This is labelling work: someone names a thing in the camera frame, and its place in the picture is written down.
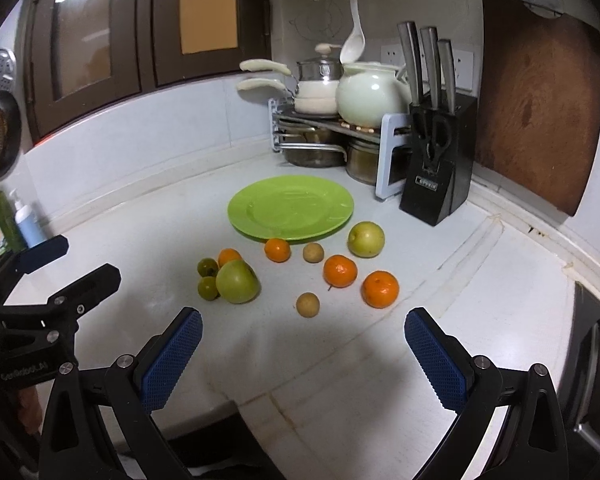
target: white countertop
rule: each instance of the white countertop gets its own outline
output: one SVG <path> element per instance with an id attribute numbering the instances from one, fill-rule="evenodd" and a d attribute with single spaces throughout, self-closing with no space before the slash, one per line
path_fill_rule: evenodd
<path id="1" fill-rule="evenodd" d="M 382 226 L 386 247 L 377 258 L 356 259 L 353 286 L 328 290 L 322 266 L 302 259 L 302 245 L 292 247 L 288 262 L 272 263 L 261 243 L 229 224 L 230 198 L 278 174 L 315 174 L 351 192 L 351 220 L 320 242 L 327 256 L 347 254 L 346 236 L 356 222 Z M 154 420 L 169 430 L 235 401 L 289 480 L 411 479 L 433 452 L 454 413 L 442 408 L 404 340 L 404 318 L 416 306 L 427 307 L 470 354 L 521 370 L 542 362 L 554 383 L 562 373 L 573 314 L 565 262 L 469 202 L 432 228 L 400 211 L 398 198 L 378 202 L 372 187 L 343 168 L 296 168 L 269 154 L 140 196 L 64 234 L 67 256 L 26 276 L 10 303 L 46 301 L 103 263 L 117 266 L 120 290 L 80 320 L 82 369 L 138 352 L 182 306 L 197 308 L 202 342 Z M 252 303 L 198 297 L 197 262 L 227 247 L 240 251 L 262 282 Z M 397 303 L 385 310 L 360 298 L 362 279 L 377 269 L 400 282 Z M 321 301 L 313 319 L 294 308 L 307 291 Z M 501 408 L 494 423 L 503 416 Z M 119 430 L 111 428 L 119 441 Z M 485 438 L 466 478 L 479 474 L 497 430 Z"/>

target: cutting board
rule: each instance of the cutting board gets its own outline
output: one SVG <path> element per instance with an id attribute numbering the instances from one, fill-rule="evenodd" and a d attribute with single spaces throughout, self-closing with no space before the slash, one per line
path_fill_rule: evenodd
<path id="1" fill-rule="evenodd" d="M 600 134 L 600 34 L 521 0 L 482 0 L 476 161 L 573 216 Z"/>

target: knife handle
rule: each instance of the knife handle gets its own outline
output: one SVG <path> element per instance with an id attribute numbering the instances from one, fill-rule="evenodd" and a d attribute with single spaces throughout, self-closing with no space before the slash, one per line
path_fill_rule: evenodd
<path id="1" fill-rule="evenodd" d="M 424 60 L 429 73 L 429 91 L 431 95 L 431 108 L 440 108 L 440 94 L 442 92 L 442 76 L 440 75 L 440 53 L 438 52 L 438 30 L 435 27 L 420 29 L 422 34 L 422 49 Z"/>
<path id="2" fill-rule="evenodd" d="M 411 102 L 419 105 L 422 102 L 422 64 L 420 63 L 420 42 L 415 22 L 398 23 L 400 43 L 404 53 L 404 66 L 411 89 Z"/>
<path id="3" fill-rule="evenodd" d="M 446 105 L 451 115 L 456 114 L 456 67 L 454 66 L 454 53 L 451 50 L 451 40 L 438 40 L 440 51 L 440 65 L 445 76 Z"/>

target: white ladle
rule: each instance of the white ladle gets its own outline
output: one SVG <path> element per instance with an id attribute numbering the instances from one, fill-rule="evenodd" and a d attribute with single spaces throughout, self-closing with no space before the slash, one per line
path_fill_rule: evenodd
<path id="1" fill-rule="evenodd" d="M 342 64 L 355 63 L 362 57 L 365 51 L 365 35 L 362 33 L 360 23 L 360 12 L 358 11 L 358 0 L 349 0 L 351 4 L 351 17 L 353 18 L 353 30 L 342 45 L 340 51 L 340 62 Z"/>

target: green apple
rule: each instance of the green apple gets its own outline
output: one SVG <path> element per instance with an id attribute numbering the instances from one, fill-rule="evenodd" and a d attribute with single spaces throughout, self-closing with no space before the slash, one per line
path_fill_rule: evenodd
<path id="1" fill-rule="evenodd" d="M 384 231 L 373 222 L 360 222 L 349 231 L 347 247 L 360 258 L 378 256 L 384 247 Z"/>
<path id="2" fill-rule="evenodd" d="M 218 272 L 216 287 L 229 303 L 247 303 L 258 295 L 260 282 L 247 262 L 231 260 Z"/>
<path id="3" fill-rule="evenodd" d="M 200 298 L 207 301 L 213 301 L 218 297 L 218 288 L 216 279 L 213 276 L 205 276 L 198 282 L 198 294 Z"/>

